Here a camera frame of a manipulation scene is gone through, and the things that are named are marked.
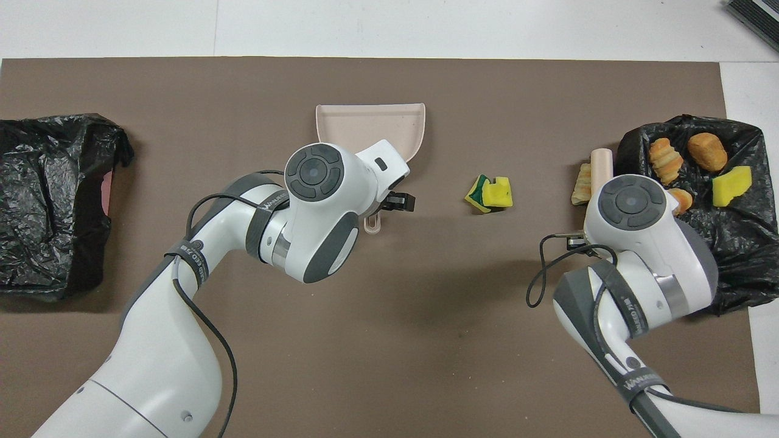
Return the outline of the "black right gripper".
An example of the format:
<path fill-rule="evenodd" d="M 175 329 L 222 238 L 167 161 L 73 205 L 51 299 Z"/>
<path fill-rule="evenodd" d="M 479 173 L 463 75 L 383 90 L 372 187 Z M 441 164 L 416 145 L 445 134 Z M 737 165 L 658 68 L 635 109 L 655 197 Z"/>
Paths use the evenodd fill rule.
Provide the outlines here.
<path fill-rule="evenodd" d="M 387 211 L 399 210 L 412 212 L 415 209 L 416 197 L 407 192 L 393 192 L 387 194 Z M 584 235 L 571 235 L 567 237 L 567 251 L 587 246 L 588 241 Z"/>

